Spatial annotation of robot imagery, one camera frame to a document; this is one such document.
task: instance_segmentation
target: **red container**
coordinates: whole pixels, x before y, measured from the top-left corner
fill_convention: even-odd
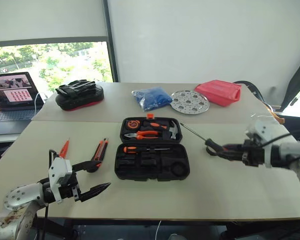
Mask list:
[[[199,84],[194,90],[205,95],[210,102],[226,107],[240,100],[241,85],[212,80]]]

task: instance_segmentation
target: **hammer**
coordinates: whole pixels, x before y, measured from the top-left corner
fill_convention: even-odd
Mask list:
[[[176,135],[178,133],[178,127],[177,127],[177,124],[172,121],[174,127],[169,127],[169,132],[171,132],[171,139],[176,139]]]

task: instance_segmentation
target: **laptop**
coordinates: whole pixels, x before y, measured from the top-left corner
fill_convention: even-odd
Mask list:
[[[0,135],[20,134],[44,105],[28,72],[0,74]]]

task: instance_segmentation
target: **screen display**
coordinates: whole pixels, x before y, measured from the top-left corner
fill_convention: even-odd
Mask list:
[[[0,75],[0,110],[10,108],[34,108],[38,91],[27,72]],[[37,105],[43,102],[38,97]]]

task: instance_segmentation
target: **tool case lid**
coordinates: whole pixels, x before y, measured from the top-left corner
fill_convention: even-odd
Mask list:
[[[149,118],[149,114],[148,117],[127,117],[123,120],[122,125],[121,125],[121,130],[120,130],[120,139],[123,143],[132,143],[132,142],[137,142],[137,143],[180,143],[180,141],[182,140],[182,133],[181,133],[181,128],[180,128],[180,124],[178,122],[177,119],[175,118],[170,118],[170,117],[154,117],[153,114],[151,114],[150,116],[152,116],[152,118]],[[126,137],[125,134],[130,134],[130,133],[137,133],[138,131],[153,131],[153,130],[147,130],[147,128],[141,126],[139,129],[127,129],[126,128],[126,122],[128,121],[140,121],[140,123],[143,123],[144,121],[148,121],[148,122],[153,122],[153,123],[174,123],[175,127],[177,129],[177,133],[175,136],[175,139],[171,139],[171,132],[168,131],[164,131],[162,133],[162,138],[152,138],[152,139],[141,139],[138,140],[134,137]]]

